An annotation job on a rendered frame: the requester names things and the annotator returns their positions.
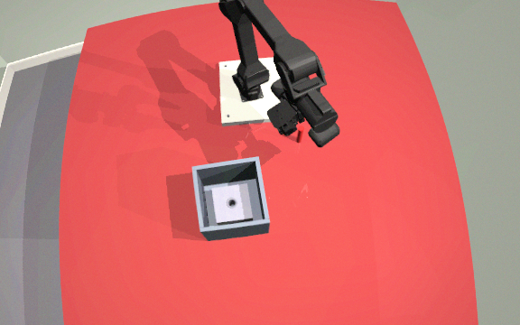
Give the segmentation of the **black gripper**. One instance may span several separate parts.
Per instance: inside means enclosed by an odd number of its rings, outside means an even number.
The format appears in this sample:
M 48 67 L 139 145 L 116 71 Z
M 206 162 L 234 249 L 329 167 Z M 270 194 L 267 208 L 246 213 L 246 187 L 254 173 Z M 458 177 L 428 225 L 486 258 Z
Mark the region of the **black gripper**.
M 294 104 L 291 101 L 289 101 L 289 99 L 285 95 L 281 79 L 276 80 L 271 85 L 272 85 L 271 86 L 272 92 L 274 93 L 274 95 L 280 102 L 287 100 L 287 102 L 289 103 L 291 108 L 296 110 L 296 112 L 299 111 L 297 108 L 297 104 Z M 321 133 L 314 133 L 314 130 L 312 128 L 308 132 L 310 139 L 316 145 L 318 145 L 318 147 L 325 146 L 339 134 L 340 134 L 340 128 L 336 123 L 331 128 L 328 128 L 326 131 L 321 132 Z

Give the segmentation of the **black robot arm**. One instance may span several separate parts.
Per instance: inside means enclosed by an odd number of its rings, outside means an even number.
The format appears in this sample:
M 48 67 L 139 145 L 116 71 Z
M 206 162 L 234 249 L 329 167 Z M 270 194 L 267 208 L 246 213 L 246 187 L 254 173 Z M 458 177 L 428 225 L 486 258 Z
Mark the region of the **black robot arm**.
M 242 103 L 264 98 L 261 85 L 270 80 L 268 68 L 258 59 L 254 25 L 274 52 L 274 65 L 285 95 L 299 110 L 291 108 L 287 100 L 274 105 L 267 111 L 273 126 L 286 136 L 297 131 L 298 122 L 305 119 L 314 133 L 331 128 L 338 114 L 320 93 L 327 81 L 317 54 L 287 32 L 264 0 L 219 0 L 218 5 L 234 28 L 241 61 L 232 80 Z M 309 75 L 315 73 L 318 77 L 310 79 Z

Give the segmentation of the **red peg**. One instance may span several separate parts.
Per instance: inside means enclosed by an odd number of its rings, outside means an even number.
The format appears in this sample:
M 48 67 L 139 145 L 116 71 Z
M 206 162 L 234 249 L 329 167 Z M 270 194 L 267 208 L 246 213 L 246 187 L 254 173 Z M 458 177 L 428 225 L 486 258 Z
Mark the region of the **red peg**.
M 301 142 L 302 134 L 303 134 L 303 130 L 304 130 L 303 126 L 299 126 L 299 128 L 298 128 L 298 132 L 297 132 L 297 136 L 296 136 L 296 138 L 297 138 L 297 143 L 300 143 L 300 142 Z

